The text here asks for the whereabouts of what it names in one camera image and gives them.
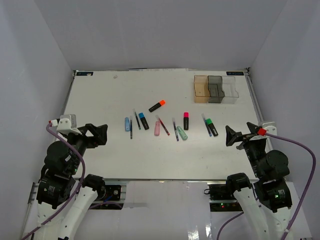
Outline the dark blue pen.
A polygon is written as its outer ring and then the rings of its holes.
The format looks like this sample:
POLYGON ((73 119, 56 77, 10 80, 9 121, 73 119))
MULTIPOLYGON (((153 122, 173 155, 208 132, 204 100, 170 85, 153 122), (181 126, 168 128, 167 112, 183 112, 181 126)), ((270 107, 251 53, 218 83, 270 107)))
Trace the dark blue pen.
POLYGON ((130 126, 130 139, 133 139, 133 117, 129 117, 129 126, 130 126))

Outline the green cap highlighter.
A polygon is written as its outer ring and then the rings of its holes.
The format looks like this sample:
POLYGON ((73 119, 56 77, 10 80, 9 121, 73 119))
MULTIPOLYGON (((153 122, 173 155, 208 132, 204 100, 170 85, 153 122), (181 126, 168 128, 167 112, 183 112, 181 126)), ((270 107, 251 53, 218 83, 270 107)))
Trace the green cap highlighter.
POLYGON ((207 118, 205 121, 206 121, 211 133, 213 134, 213 136, 217 137, 219 134, 218 134, 218 131, 217 131, 215 125, 213 124, 212 120, 210 118, 207 118))

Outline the green pen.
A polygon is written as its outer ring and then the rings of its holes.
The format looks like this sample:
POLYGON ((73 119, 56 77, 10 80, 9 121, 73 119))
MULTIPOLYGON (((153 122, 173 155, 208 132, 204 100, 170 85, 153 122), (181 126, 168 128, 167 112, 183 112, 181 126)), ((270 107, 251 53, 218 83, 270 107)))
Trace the green pen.
POLYGON ((138 117, 138 114, 137 114, 137 112, 136 112, 135 109, 133 109, 133 113, 134 113, 135 120, 136 120, 136 122, 137 122, 138 129, 141 130, 141 125, 140 125, 139 117, 138 117))

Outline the blue cap highlighter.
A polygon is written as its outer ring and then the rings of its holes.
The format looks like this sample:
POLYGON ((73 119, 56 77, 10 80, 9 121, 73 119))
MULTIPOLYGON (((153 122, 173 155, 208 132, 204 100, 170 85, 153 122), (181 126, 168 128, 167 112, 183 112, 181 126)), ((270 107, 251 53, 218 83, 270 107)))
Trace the blue cap highlighter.
POLYGON ((144 113, 143 113, 143 112, 140 112, 140 113, 138 114, 138 116, 139 116, 139 118, 140 118, 140 121, 141 121, 141 123, 142 123, 143 128, 144 128, 145 130, 148 130, 150 127, 149 127, 149 124, 148 124, 148 122, 147 122, 147 120, 146 120, 146 118, 145 118, 144 113))

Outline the pink cap highlighter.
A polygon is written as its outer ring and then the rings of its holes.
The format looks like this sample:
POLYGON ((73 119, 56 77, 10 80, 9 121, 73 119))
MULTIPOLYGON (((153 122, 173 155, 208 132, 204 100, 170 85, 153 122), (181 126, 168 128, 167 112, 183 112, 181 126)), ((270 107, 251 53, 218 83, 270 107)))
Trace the pink cap highlighter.
POLYGON ((183 129, 184 130, 189 129, 189 112, 183 113, 183 129))

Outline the red pen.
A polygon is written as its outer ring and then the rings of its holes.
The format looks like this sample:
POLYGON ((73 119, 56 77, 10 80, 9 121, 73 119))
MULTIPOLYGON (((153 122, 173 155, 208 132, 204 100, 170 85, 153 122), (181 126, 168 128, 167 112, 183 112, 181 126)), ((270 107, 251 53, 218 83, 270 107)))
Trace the red pen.
POLYGON ((163 123, 163 121, 161 120, 161 118, 158 115, 155 115, 155 117, 159 121, 160 125, 163 127, 163 129, 166 132, 166 134, 169 136, 170 133, 169 133, 168 129, 166 128, 165 124, 163 123))

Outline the orange cap highlighter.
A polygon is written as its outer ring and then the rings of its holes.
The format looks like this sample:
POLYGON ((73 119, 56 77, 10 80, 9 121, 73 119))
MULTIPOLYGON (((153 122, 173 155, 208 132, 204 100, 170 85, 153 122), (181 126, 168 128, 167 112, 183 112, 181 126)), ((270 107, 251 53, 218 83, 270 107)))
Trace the orange cap highlighter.
POLYGON ((152 113, 152 112, 154 112, 155 110, 159 109, 160 107, 162 107, 162 106, 165 105, 165 104, 166 104, 166 101, 165 101, 165 100, 161 100, 161 101, 159 101, 158 103, 156 103, 155 105, 153 105, 152 107, 150 107, 150 108, 148 109, 148 111, 149 111, 150 113, 152 113))

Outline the purple pen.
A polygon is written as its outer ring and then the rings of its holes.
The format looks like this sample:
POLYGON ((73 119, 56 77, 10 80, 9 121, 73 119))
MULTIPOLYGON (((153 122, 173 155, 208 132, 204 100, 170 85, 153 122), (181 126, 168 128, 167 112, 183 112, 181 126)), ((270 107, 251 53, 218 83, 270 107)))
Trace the purple pen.
POLYGON ((178 135, 178 131, 177 131, 177 127, 176 127, 176 121, 175 121, 174 117, 172 118, 172 124, 173 124, 175 138, 176 138, 176 141, 178 142, 179 141, 179 135, 178 135))

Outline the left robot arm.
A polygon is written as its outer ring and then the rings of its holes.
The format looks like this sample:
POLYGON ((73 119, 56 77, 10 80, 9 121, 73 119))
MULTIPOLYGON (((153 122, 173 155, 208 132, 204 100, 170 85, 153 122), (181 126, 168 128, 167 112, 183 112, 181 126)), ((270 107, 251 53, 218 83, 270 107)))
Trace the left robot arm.
POLYGON ((108 126, 87 123, 63 126, 66 118, 49 121, 48 133, 56 137, 49 145, 41 170, 36 204, 37 227, 24 240, 72 240, 95 200, 105 196, 102 177, 86 174, 84 154, 107 143, 108 126))

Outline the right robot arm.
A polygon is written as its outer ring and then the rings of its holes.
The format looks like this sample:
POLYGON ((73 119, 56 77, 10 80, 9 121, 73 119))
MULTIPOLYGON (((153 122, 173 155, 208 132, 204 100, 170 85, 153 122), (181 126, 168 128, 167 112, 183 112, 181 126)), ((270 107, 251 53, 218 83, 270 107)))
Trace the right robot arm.
POLYGON ((247 123, 249 133, 243 134, 226 126, 226 146, 239 143, 244 150, 257 182, 251 183, 241 172, 226 179, 226 195, 237 200, 257 240, 288 239, 293 235, 287 230, 290 221, 292 197, 285 177, 290 173, 288 157, 279 150, 266 151, 267 134, 276 135, 274 122, 255 125, 247 123))

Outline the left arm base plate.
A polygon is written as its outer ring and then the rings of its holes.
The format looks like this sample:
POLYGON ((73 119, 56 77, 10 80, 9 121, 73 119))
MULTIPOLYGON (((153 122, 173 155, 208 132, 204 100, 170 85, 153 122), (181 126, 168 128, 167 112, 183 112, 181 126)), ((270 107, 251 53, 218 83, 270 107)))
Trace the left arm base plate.
POLYGON ((90 205, 90 210, 122 210, 125 199, 121 185, 105 185, 98 192, 98 197, 90 205))

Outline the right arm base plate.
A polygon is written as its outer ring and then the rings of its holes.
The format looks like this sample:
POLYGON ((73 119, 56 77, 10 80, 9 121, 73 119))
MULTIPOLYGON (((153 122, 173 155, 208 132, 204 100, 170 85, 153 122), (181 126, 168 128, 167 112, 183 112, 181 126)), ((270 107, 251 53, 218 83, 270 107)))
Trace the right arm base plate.
POLYGON ((241 212, 242 208, 225 184, 209 184, 203 193, 209 196, 209 207, 214 212, 241 212))

